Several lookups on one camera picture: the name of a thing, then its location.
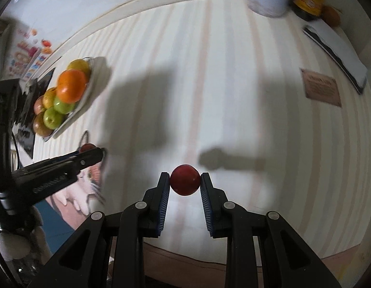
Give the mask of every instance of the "yellow fruit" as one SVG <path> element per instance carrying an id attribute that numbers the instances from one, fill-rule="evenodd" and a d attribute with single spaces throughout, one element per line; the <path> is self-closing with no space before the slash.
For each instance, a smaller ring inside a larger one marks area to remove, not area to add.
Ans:
<path id="1" fill-rule="evenodd" d="M 91 74 L 91 69 L 89 67 L 89 64 L 84 59 L 75 59 L 71 61 L 69 65 L 67 66 L 67 70 L 70 70 L 70 69 L 76 69 L 76 70 L 82 71 L 87 76 L 87 78 L 89 78 Z"/>
<path id="2" fill-rule="evenodd" d="M 55 97 L 56 87 L 52 87 L 44 93 L 43 105 L 46 109 L 53 107 L 53 101 L 55 100 Z"/>

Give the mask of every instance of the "fruit bowl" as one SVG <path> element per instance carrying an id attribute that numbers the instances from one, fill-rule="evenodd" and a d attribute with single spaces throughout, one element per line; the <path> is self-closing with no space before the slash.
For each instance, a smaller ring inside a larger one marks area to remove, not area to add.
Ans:
<path id="1" fill-rule="evenodd" d="M 78 102 L 76 102 L 73 110 L 69 114 L 64 116 L 61 126 L 58 127 L 56 130 L 53 130 L 51 135 L 43 137 L 44 142 L 48 141 L 53 135 L 58 133 L 58 131 L 60 131 L 73 118 L 73 116 L 75 116 L 75 114 L 77 114 L 77 112 L 81 110 L 81 108 L 83 108 L 83 106 L 85 105 L 85 103 L 87 102 L 91 94 L 91 91 L 94 85 L 94 80 L 93 80 L 94 73 L 92 71 L 95 69 L 95 60 L 92 57 L 85 57 L 83 59 L 88 62 L 89 68 L 91 69 L 91 74 L 89 76 L 89 80 L 88 80 L 87 86 L 85 87 L 83 96 Z"/>

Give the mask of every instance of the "blue surface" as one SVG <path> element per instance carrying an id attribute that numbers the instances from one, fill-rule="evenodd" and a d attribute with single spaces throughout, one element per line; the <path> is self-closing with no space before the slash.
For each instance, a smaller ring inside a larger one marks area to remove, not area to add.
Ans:
<path id="1" fill-rule="evenodd" d="M 36 208 L 40 211 L 43 218 L 43 229 L 46 234 L 47 243 L 52 253 L 55 253 L 69 236 L 72 235 L 73 228 L 45 200 L 36 204 Z"/>

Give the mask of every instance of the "cable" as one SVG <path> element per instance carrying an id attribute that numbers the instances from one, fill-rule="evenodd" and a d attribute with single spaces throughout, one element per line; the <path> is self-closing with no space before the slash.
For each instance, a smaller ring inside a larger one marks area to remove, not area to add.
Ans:
<path id="1" fill-rule="evenodd" d="M 18 166 L 17 166 L 17 170 L 18 170 L 20 169 L 20 156 L 19 156 L 19 149 L 17 148 L 16 139 L 15 139 L 13 132 L 12 132 L 12 139 L 13 139 L 13 143 L 15 144 L 16 154 L 18 157 Z"/>

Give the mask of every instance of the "table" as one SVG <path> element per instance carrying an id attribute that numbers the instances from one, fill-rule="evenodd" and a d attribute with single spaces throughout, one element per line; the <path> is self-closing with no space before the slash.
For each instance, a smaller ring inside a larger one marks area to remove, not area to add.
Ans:
<path id="1" fill-rule="evenodd" d="M 50 86 L 73 59 L 100 67 L 85 111 L 58 138 L 37 138 L 34 159 L 74 151 L 88 130 L 108 150 L 106 203 L 93 210 L 121 211 L 188 163 L 247 210 L 281 213 L 319 257 L 352 248 L 371 215 L 371 90 L 359 96 L 302 25 L 292 12 L 255 14 L 246 0 L 184 1 L 109 25 L 54 64 Z M 300 68 L 334 77 L 342 107 L 307 99 Z M 69 198 L 53 202 L 72 226 L 84 219 Z M 198 192 L 172 191 L 162 236 L 148 242 L 225 263 Z"/>

